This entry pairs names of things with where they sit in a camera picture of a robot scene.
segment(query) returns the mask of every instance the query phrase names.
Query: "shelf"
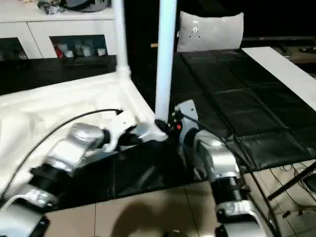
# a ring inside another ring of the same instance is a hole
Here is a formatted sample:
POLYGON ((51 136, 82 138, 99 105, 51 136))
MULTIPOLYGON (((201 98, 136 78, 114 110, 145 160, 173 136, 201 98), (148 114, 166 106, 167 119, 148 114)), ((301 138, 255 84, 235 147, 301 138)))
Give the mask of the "shelf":
POLYGON ((55 15, 46 15, 37 7, 37 1, 23 3, 22 0, 0 0, 0 23, 113 19, 114 11, 110 7, 102 11, 92 13, 65 11, 55 15))

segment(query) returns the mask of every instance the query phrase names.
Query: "black cable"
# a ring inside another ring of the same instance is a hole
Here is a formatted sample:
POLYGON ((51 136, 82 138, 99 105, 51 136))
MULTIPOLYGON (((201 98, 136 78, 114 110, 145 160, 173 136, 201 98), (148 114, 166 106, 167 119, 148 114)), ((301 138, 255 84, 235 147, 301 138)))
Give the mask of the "black cable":
MULTIPOLYGON (((281 181, 277 178, 277 176, 272 172, 272 170, 270 169, 271 174, 274 176, 274 178, 278 181, 278 183, 281 185, 281 187, 283 187, 283 184, 281 183, 281 181)), ((298 203, 297 201, 295 201, 291 195, 288 193, 287 190, 285 190, 285 193, 288 195, 288 197, 292 200, 292 202, 294 202, 296 205, 298 205, 300 208, 302 209, 310 209, 310 208, 316 208, 316 206, 307 206, 307 205, 302 205, 300 203, 298 203)))
POLYGON ((301 163, 301 162, 299 162, 302 166, 304 166, 305 168, 307 168, 307 165, 305 165, 305 164, 303 164, 303 163, 301 163))
MULTIPOLYGON (((183 113, 181 113, 181 115, 184 117, 184 118, 187 118, 193 122, 196 122, 197 124, 201 125, 202 127, 204 127, 206 130, 208 130, 209 132, 211 132, 212 134, 214 134, 216 137, 218 137, 221 142, 229 149, 229 146, 227 144, 227 142, 221 138, 216 132, 214 132, 212 129, 210 129, 206 124, 188 116, 188 115, 185 115, 183 113)), ((276 217, 276 214, 274 213, 274 211, 272 210, 272 207, 268 201, 268 199, 266 198, 262 188, 261 188, 261 185, 259 184, 257 178, 255 177, 255 175, 253 174, 253 172, 251 171, 251 167, 249 166, 249 164, 241 157, 239 156, 237 153, 234 153, 234 156, 238 157, 240 161, 242 161, 244 163, 244 165, 246 166, 246 168, 248 169, 252 179, 255 181, 258 189, 259 189, 259 192, 261 194, 261 196, 263 197, 267 207, 268 207, 268 210, 269 210, 269 213, 271 213, 271 217, 272 217, 272 221, 275 225, 275 228, 274 226, 272 226, 272 224, 270 223, 270 221, 267 219, 267 217, 264 215, 264 213, 262 212, 261 209, 259 209, 259 206, 254 202, 254 205, 256 206, 256 208, 258 209, 259 211, 259 214, 261 215, 261 217, 264 219, 264 221, 266 222, 266 224, 268 225, 270 231, 274 234, 274 236, 277 236, 277 237, 281 237, 281 230, 280 230, 280 227, 278 225, 278 222, 277 222, 277 217, 276 217)))
POLYGON ((17 175, 17 173, 20 171, 20 169, 22 168, 22 166, 24 165, 24 163, 27 161, 27 159, 30 157, 30 155, 36 150, 37 147, 39 147, 49 136, 51 136, 55 131, 57 131, 58 129, 60 129, 61 127, 65 126, 66 124, 79 119, 81 117, 87 116, 87 115, 91 115, 91 114, 96 114, 96 113, 100 113, 100 112, 108 112, 108 111, 115 111, 117 113, 121 113, 122 110, 118 110, 118 109, 101 109, 101 110, 94 110, 94 111, 90 111, 81 115, 77 115, 65 122, 63 122, 62 124, 58 125, 57 127, 55 127, 52 131, 50 131, 46 136, 44 136, 39 142, 37 142, 35 144, 35 146, 25 155, 25 157, 23 158, 23 160, 20 162, 20 164, 18 165, 18 167, 15 169, 15 172, 13 173, 11 179, 9 180, 9 182, 7 183, 3 193, 1 194, 0 197, 0 203, 4 200, 4 195, 5 193, 8 191, 9 187, 12 184, 12 181, 14 180, 15 176, 17 175))
MULTIPOLYGON (((294 177, 296 177, 299 174, 298 170, 296 168, 294 168, 294 177)), ((309 191, 309 188, 304 184, 304 182, 302 180, 300 180, 298 182, 299 186, 301 186, 302 189, 304 189, 310 196, 311 198, 316 202, 316 198, 313 196, 313 194, 311 194, 311 192, 309 191)))

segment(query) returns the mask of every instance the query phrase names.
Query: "tile floor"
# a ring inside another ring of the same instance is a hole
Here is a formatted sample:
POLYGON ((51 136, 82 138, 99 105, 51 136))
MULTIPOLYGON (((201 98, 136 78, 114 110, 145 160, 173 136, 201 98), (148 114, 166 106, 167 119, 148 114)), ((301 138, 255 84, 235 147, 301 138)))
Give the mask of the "tile floor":
MULTIPOLYGON (((303 165, 298 163, 294 167, 301 170, 303 165)), ((282 183, 294 175, 293 169, 273 168, 272 172, 282 183)), ((270 170, 256 172, 255 176, 266 195, 280 186, 270 170)), ((245 178, 255 200, 264 213, 268 213, 251 176, 247 174, 245 178)), ((316 205, 298 185, 288 193, 302 205, 316 205)), ((315 211, 298 216, 298 208, 287 194, 271 201, 271 206, 284 237, 316 236, 315 211), (291 214, 282 218, 288 210, 291 214)), ((203 182, 50 213, 51 225, 45 236, 161 237, 166 231, 181 230, 189 237, 213 237, 214 228, 218 226, 214 208, 212 190, 207 182, 203 182)))

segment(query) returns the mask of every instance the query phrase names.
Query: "black cloth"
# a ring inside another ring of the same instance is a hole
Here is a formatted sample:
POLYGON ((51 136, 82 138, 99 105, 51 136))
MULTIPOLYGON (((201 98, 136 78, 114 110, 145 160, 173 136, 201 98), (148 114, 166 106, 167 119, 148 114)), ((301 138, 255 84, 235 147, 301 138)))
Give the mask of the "black cloth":
MULTIPOLYGON (((154 109, 155 57, 132 79, 154 109)), ((0 62, 0 94, 113 72, 114 57, 0 62)), ((316 112, 241 50, 175 54, 170 111, 193 99, 199 120, 253 171, 315 158, 316 112)), ((60 208, 179 186, 197 178, 176 142, 147 142, 78 170, 60 208)))

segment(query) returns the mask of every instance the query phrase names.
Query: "red object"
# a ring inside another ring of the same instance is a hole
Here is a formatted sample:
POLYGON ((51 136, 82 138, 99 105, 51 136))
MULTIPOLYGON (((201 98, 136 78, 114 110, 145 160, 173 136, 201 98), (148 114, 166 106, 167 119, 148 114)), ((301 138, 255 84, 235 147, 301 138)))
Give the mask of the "red object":
POLYGON ((64 56, 63 52, 55 45, 54 46, 57 58, 62 58, 64 56))

